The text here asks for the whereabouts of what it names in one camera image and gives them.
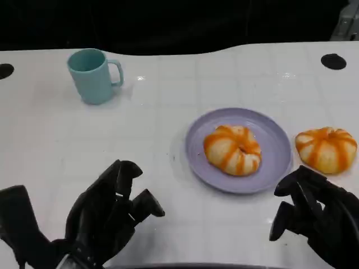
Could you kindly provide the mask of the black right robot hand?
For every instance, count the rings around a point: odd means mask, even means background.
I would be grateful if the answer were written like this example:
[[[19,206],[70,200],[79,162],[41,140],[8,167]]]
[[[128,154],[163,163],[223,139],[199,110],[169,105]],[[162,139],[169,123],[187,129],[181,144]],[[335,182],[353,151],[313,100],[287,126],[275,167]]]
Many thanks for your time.
[[[303,165],[276,186],[281,202],[269,239],[278,240],[285,230],[307,238],[308,245],[334,268],[358,268],[358,198]]]

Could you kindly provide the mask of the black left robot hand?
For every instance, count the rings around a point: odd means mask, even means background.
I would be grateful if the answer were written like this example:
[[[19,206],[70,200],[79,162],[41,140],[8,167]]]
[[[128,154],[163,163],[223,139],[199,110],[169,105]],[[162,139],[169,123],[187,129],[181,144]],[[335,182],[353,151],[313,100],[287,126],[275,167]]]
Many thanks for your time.
[[[65,238],[83,246],[97,267],[127,245],[139,223],[150,215],[165,215],[148,189],[130,199],[133,180],[141,175],[134,162],[116,160],[79,195],[68,214]]]

